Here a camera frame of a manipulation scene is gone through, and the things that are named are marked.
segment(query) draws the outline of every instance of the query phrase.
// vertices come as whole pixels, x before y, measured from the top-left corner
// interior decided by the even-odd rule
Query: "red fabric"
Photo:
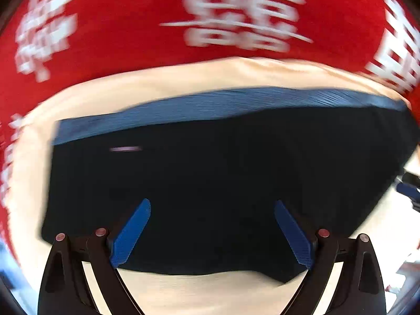
[[[286,19],[270,16],[268,21],[271,24],[285,22],[295,26],[296,33],[311,39],[311,42],[294,37],[282,39],[278,33],[262,34],[249,27],[229,29],[214,25],[161,25],[197,20],[196,14],[199,14],[199,11],[191,10],[188,0],[69,0],[63,5],[61,13],[29,31],[26,40],[17,39],[23,29],[22,26],[19,28],[19,25],[28,13],[28,7],[38,1],[24,0],[0,37],[0,120],[3,123],[5,141],[3,149],[12,143],[11,138],[15,133],[15,129],[8,125],[13,121],[12,115],[24,116],[51,95],[83,81],[118,72],[228,56],[304,59],[352,72],[369,73],[365,67],[369,62],[377,64],[374,56],[381,44],[384,30],[389,28],[385,19],[384,0],[300,0],[301,3],[270,0],[293,9],[285,7],[283,12],[287,14]],[[238,1],[241,3],[241,9],[217,8],[213,11],[214,15],[223,17],[225,12],[234,12],[243,15],[243,23],[258,23],[255,15],[252,15],[250,0]],[[73,19],[67,19],[69,23],[73,23],[68,36],[64,41],[52,46],[56,52],[48,55],[38,51],[37,55],[40,55],[41,59],[35,58],[32,61],[36,67],[35,71],[28,74],[18,72],[16,61],[22,64],[28,60],[25,56],[15,58],[18,48],[23,46],[25,41],[31,43],[35,31],[42,27],[46,27],[46,31],[53,34],[63,20],[60,18],[72,15]],[[413,24],[407,11],[406,15]],[[250,32],[257,36],[280,39],[284,43],[281,43],[280,51],[249,49],[249,44],[239,43],[239,40],[235,40],[235,45],[231,46],[188,46],[184,34],[189,28],[219,29],[235,34]],[[48,72],[48,79],[37,82],[36,71],[41,76],[38,77],[39,81],[46,78],[45,72]],[[10,162],[3,162],[2,165],[4,171]],[[0,208],[0,224],[3,224],[3,229],[7,228],[6,216],[6,210]],[[3,236],[8,240],[7,232]]]

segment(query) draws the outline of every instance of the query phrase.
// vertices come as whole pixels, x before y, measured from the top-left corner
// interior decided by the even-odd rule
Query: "black garment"
[[[415,149],[408,111],[289,108],[150,125],[53,149],[42,237],[111,227],[148,198],[132,270],[201,275],[254,270],[286,282],[304,270],[274,218],[294,204],[314,227],[349,236]],[[141,151],[110,148],[139,146]]]

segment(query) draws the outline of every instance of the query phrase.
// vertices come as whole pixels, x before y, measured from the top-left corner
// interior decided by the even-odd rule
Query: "wrinkled beige fabric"
[[[152,100],[203,91],[255,86],[334,87],[404,100],[394,90],[366,77],[325,65],[245,58],[127,72],[69,87],[24,118],[13,151],[13,174],[6,205],[10,211],[12,242],[30,284],[39,288],[50,250],[50,245],[40,238],[39,229],[46,207],[51,141],[57,120],[112,113]],[[386,284],[418,244],[420,214],[412,210],[408,198],[390,189],[354,236],[359,233],[371,237]],[[303,277],[281,285],[256,272],[207,276],[164,276],[127,270],[120,273],[147,315],[279,314]],[[337,280],[338,275],[339,269],[335,267],[332,280]],[[87,278],[93,285],[99,310],[109,314],[89,269]],[[325,312],[333,287],[333,283],[328,285],[317,314]]]

